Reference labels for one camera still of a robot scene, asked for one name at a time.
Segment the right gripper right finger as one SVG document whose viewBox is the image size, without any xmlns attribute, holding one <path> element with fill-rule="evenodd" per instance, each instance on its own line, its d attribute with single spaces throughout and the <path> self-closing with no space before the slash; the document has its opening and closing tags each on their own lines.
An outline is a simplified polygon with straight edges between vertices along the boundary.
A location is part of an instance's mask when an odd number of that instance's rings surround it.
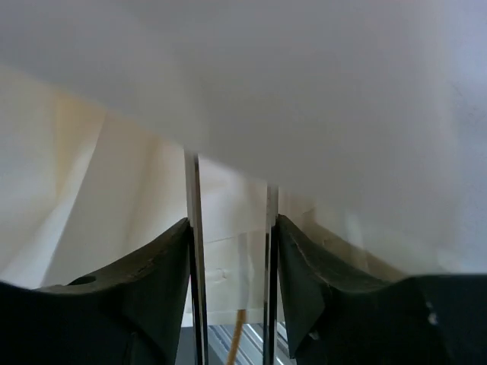
<svg viewBox="0 0 487 365">
<path fill-rule="evenodd" d="M 276 224 L 290 355 L 299 364 L 484 364 L 485 275 L 390 282 Z"/>
</svg>

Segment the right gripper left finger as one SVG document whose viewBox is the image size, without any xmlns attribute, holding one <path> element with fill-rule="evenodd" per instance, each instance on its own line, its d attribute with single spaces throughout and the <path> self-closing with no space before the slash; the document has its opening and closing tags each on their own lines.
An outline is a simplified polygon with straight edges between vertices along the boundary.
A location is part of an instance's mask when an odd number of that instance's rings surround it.
<svg viewBox="0 0 487 365">
<path fill-rule="evenodd" d="M 3 364 L 172 364 L 189 284 L 190 226 L 67 285 L 1 285 Z"/>
</svg>

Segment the metal tongs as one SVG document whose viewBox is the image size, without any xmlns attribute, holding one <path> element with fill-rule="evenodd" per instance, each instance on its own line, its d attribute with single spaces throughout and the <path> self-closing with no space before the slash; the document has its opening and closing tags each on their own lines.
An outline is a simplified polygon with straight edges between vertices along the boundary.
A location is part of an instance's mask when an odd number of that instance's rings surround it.
<svg viewBox="0 0 487 365">
<path fill-rule="evenodd" d="M 193 305 L 193 331 L 196 340 L 196 364 L 208 363 L 207 306 L 205 290 L 205 263 L 202 230 L 202 206 L 199 175 L 199 157 L 184 152 L 186 176 L 186 206 L 193 240 L 189 244 L 189 266 Z M 275 232 L 279 210 L 279 188 L 267 187 L 266 254 L 263 304 L 263 363 L 275 363 L 276 326 L 278 312 L 279 244 Z"/>
</svg>

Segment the beige paper bag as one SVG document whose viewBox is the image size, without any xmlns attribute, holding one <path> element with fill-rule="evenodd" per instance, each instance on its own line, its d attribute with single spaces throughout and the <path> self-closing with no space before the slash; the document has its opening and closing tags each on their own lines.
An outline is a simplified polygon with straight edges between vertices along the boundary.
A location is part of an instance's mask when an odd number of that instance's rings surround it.
<svg viewBox="0 0 487 365">
<path fill-rule="evenodd" d="M 263 326 L 278 216 L 383 281 L 486 277 L 484 2 L 3 1 L 1 285 L 67 285 L 187 219 L 207 324 Z"/>
</svg>

